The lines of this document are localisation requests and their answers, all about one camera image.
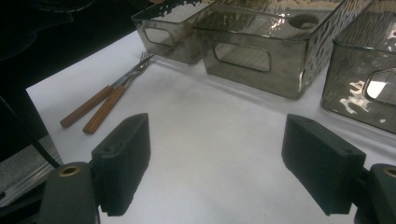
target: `fork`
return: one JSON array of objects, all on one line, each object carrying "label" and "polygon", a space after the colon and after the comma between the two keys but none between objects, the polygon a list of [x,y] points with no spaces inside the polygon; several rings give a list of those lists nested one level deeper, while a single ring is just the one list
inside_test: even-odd
[{"label": "fork", "polygon": [[[146,51],[142,52],[142,55],[140,57],[140,62],[146,60],[149,57],[152,57],[152,55],[150,55]],[[82,131],[84,133],[93,134],[96,132],[96,130],[99,128],[99,126],[105,120],[107,115],[110,113],[111,109],[114,107],[114,105],[117,103],[117,101],[121,98],[121,96],[125,93],[125,90],[129,86],[129,84],[135,78],[137,78],[138,76],[143,74],[146,71],[146,68],[148,66],[149,66],[149,61],[146,61],[145,63],[143,63],[140,66],[140,68],[135,70],[134,73],[130,77],[125,78],[121,82],[121,84],[110,93],[110,95],[105,100],[105,102],[101,105],[101,107],[98,109],[98,111],[96,111],[96,113],[93,115],[93,117],[90,119],[90,121],[88,121],[88,123],[82,129]]]}]

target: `white tablecloth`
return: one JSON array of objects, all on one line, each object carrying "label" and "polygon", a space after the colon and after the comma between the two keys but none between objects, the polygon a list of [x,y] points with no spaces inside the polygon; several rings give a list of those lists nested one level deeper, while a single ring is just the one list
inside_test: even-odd
[{"label": "white tablecloth", "polygon": [[353,223],[326,217],[280,151],[286,115],[314,119],[367,154],[365,167],[396,164],[396,140],[320,105],[326,69],[293,101],[210,76],[202,61],[187,65],[155,56],[94,135],[93,115],[68,129],[59,121],[138,63],[136,32],[27,91],[64,163],[89,161],[91,151],[125,118],[148,113],[151,160],[128,212],[102,223]]}]

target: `circular hole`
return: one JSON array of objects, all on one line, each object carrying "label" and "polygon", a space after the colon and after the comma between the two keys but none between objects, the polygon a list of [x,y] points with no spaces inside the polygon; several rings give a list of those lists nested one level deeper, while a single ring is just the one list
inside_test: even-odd
[{"label": "circular hole", "polygon": [[396,178],[396,169],[395,168],[389,168],[389,167],[385,168],[384,172],[385,172],[385,174]]},{"label": "circular hole", "polygon": [[78,173],[80,170],[80,168],[78,166],[68,166],[63,168],[60,173],[59,176],[70,176],[70,175],[75,175],[76,173]]},{"label": "circular hole", "polygon": [[315,28],[318,23],[319,20],[314,17],[314,16],[310,16],[310,15],[299,15],[299,16],[295,16],[293,18],[290,18],[288,20],[290,26],[300,29],[300,30],[310,30],[312,28]]}]

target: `storage bin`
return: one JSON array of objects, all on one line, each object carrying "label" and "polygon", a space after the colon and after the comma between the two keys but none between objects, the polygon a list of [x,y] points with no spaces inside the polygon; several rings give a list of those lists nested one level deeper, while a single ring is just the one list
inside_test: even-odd
[{"label": "storage bin", "polygon": [[201,56],[192,26],[213,0],[166,0],[132,16],[145,48],[153,54],[183,63],[196,63]]},{"label": "storage bin", "polygon": [[374,1],[333,43],[322,107],[396,133],[396,1]]},{"label": "storage bin", "polygon": [[300,98],[371,0],[224,0],[194,28],[207,73]]}]

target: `wooden fork handle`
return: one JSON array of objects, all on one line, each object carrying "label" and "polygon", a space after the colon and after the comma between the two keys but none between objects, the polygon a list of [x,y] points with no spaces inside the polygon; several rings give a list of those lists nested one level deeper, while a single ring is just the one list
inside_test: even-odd
[{"label": "wooden fork handle", "polygon": [[91,99],[69,114],[67,117],[61,120],[61,125],[64,128],[70,127],[77,120],[81,119],[82,116],[90,112],[94,107],[99,105],[102,101],[104,101],[111,92],[113,92],[114,88],[111,86],[104,87],[101,91],[97,92]]},{"label": "wooden fork handle", "polygon": [[108,113],[110,113],[111,109],[117,103],[117,101],[121,98],[125,91],[125,87],[123,85],[118,86],[114,89],[113,92],[108,96],[105,102],[100,106],[98,111],[93,115],[93,117],[88,121],[85,127],[82,129],[84,133],[93,134],[102,124],[103,120],[107,117]]}]

